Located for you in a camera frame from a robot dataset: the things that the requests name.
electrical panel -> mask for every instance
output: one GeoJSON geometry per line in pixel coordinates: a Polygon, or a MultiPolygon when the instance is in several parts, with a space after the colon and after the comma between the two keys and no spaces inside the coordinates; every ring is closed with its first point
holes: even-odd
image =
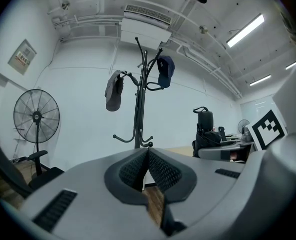
{"type": "Polygon", "coordinates": [[[11,56],[8,64],[23,75],[27,71],[36,54],[37,52],[25,39],[11,56]]]}

chair armrest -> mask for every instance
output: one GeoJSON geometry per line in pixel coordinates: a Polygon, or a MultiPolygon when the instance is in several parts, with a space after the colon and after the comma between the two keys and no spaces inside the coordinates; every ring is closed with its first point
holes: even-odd
{"type": "Polygon", "coordinates": [[[33,160],[33,159],[35,159],[35,158],[39,158],[39,157],[41,157],[41,156],[43,156],[43,155],[45,155],[45,154],[48,154],[48,151],[46,151],[46,150],[42,150],[42,151],[39,151],[39,152],[33,153],[33,154],[31,154],[31,155],[27,158],[27,161],[29,161],[29,160],[33,160]]]}

air conditioner vent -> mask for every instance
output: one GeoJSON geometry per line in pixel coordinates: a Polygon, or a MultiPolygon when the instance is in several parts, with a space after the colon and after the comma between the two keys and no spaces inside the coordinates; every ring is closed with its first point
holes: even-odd
{"type": "Polygon", "coordinates": [[[168,25],[171,24],[171,17],[169,16],[166,16],[162,13],[159,13],[155,10],[151,10],[151,9],[148,9],[148,8],[145,8],[145,7],[140,7],[140,6],[136,6],[136,5],[130,5],[128,4],[126,6],[126,9],[124,10],[125,12],[128,12],[128,13],[134,13],[134,14],[141,14],[141,15],[145,15],[145,16],[148,16],[148,17],[151,17],[151,18],[154,18],[156,20],[159,20],[159,21],[162,21],[168,25]]]}

gray cap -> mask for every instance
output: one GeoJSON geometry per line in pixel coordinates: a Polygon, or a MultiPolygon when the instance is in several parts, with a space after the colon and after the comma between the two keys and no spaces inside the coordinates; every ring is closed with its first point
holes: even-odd
{"type": "Polygon", "coordinates": [[[120,77],[122,71],[117,70],[110,77],[104,96],[106,99],[106,109],[117,111],[121,105],[121,93],[123,90],[123,78],[120,77]]]}

office chair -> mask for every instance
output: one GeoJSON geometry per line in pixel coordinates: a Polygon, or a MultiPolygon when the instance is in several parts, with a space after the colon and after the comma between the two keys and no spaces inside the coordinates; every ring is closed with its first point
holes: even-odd
{"type": "MultiPolygon", "coordinates": [[[[47,153],[48,152],[45,150],[33,153],[27,160],[39,158],[47,153]]],[[[12,162],[8,160],[0,148],[0,176],[11,186],[13,190],[15,190],[24,198],[28,197],[36,189],[47,184],[63,172],[64,171],[61,169],[53,167],[37,176],[29,184],[27,184],[20,171],[12,164],[12,162]]]]}

